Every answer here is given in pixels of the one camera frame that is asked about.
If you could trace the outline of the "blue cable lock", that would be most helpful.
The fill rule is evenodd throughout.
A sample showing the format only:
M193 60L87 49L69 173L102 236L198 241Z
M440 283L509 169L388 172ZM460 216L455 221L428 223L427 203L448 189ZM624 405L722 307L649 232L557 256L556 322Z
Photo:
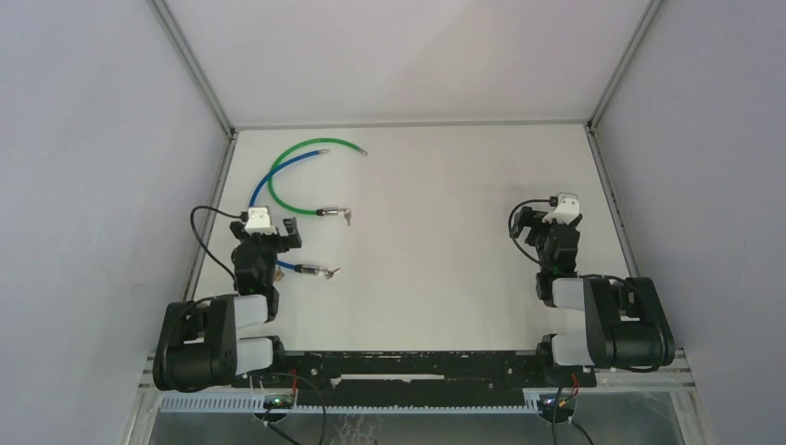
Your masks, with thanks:
M286 167L288 167L288 166L290 166L290 165L292 165L292 164L294 164L296 162L299 162L301 160L312 158L312 157L316 157L316 156L320 156L320 155L326 154L326 153L328 153L328 150L312 150L312 151L307 152L305 154L301 154L301 155L295 156L292 159L283 161L283 162L279 163L276 167L271 167L270 171L265 176L262 177L262 179L260 180L260 182L258 183L256 188L254 189L254 191L253 191L253 193L252 193L252 195L250 197L248 206L250 208L255 206L256 200L257 200L257 198L258 198L258 196L259 196L259 194L261 192L261 189L266 184L268 184L271 181L271 179L274 177L274 175L276 173L278 173L280 170L282 170L283 168L286 168ZM309 264L303 264L303 263L293 264L293 263L289 263L289 262L282 261L282 260L278 260L277 261L277 265L279 267L283 268L283 269L286 269L286 270L289 270L289 271L292 271L292 272L295 272L295 273L308 274L308 275L323 274L324 276L327 276L329 274L329 271L327 269L321 268L321 267L316 266L316 265L309 265Z

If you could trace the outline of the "blue lock keys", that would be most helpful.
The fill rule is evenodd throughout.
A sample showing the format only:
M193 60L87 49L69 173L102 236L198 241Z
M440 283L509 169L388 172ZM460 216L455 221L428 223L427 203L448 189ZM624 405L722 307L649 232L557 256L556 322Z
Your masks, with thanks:
M325 279L333 278L340 271L341 271L340 268L335 268L335 269L324 268L324 269L322 269L322 273L323 273L323 276L324 276Z

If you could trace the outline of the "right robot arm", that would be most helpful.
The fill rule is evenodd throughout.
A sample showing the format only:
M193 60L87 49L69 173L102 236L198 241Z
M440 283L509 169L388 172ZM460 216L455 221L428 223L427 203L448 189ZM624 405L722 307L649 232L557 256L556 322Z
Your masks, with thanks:
M553 309L580 312L584 324L576 332L541 340L545 353L535 362L539 380L558 386L573 368L646 374L671 364L675 340L653 280L579 273L578 226L583 216L578 204L557 197L545 202L548 211L537 210L536 199L515 205L508 216L508 236L539 267L538 299Z

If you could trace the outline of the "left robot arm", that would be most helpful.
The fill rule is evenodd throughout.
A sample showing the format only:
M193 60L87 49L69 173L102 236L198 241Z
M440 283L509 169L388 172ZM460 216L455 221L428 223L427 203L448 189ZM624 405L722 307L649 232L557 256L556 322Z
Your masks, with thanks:
M271 337L241 340L237 334L242 327L273 321L278 313L278 255L302 247L297 220L286 218L283 224L284 235L275 228L230 224L238 240L230 256L235 292L167 306L152 365L156 388L198 392L228 385L248 371L269 387L287 380L290 363L274 352Z

